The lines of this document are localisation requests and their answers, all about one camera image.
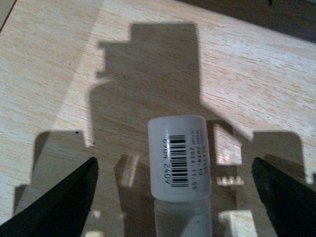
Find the bottle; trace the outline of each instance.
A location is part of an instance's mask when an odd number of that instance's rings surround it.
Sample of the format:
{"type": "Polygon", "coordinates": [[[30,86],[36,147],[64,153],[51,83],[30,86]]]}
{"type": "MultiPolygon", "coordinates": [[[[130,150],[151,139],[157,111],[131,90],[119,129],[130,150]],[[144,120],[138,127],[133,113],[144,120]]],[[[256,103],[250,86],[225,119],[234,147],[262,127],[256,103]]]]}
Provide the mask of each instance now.
{"type": "Polygon", "coordinates": [[[155,118],[148,135],[157,237],[212,236],[206,120],[155,118]]]}
{"type": "Polygon", "coordinates": [[[152,195],[166,202],[190,202],[210,196],[206,120],[169,116],[148,123],[152,195]]]}

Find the barcode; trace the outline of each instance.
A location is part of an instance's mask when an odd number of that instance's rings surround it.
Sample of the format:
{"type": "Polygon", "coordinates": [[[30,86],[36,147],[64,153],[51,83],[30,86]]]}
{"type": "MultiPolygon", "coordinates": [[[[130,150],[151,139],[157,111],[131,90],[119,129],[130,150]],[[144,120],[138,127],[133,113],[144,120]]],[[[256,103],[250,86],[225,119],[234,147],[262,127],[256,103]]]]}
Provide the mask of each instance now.
{"type": "Polygon", "coordinates": [[[169,136],[170,163],[171,163],[171,186],[188,187],[188,161],[186,136],[169,136]]]}

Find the black object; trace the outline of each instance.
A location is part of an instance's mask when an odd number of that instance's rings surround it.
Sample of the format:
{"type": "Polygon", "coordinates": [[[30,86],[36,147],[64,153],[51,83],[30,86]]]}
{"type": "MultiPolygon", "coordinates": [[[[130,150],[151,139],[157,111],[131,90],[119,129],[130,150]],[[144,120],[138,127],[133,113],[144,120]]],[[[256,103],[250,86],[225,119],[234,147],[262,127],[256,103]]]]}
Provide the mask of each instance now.
{"type": "Polygon", "coordinates": [[[98,179],[92,157],[28,208],[0,226],[1,237],[80,237],[98,179]]]}
{"type": "Polygon", "coordinates": [[[316,193],[261,158],[252,164],[261,202],[278,237],[316,237],[316,193]]]}

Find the wood grain surface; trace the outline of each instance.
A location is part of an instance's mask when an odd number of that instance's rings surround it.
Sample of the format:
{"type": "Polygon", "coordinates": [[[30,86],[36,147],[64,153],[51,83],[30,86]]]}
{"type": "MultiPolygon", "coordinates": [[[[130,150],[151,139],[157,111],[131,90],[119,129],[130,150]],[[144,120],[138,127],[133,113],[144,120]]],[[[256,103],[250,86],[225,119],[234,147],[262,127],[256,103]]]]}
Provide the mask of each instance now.
{"type": "Polygon", "coordinates": [[[278,156],[316,190],[311,19],[290,34],[180,1],[18,0],[0,34],[0,223],[95,156],[82,236],[156,236],[147,123],[194,114],[208,120],[213,236],[276,236],[251,164],[278,156]]]}

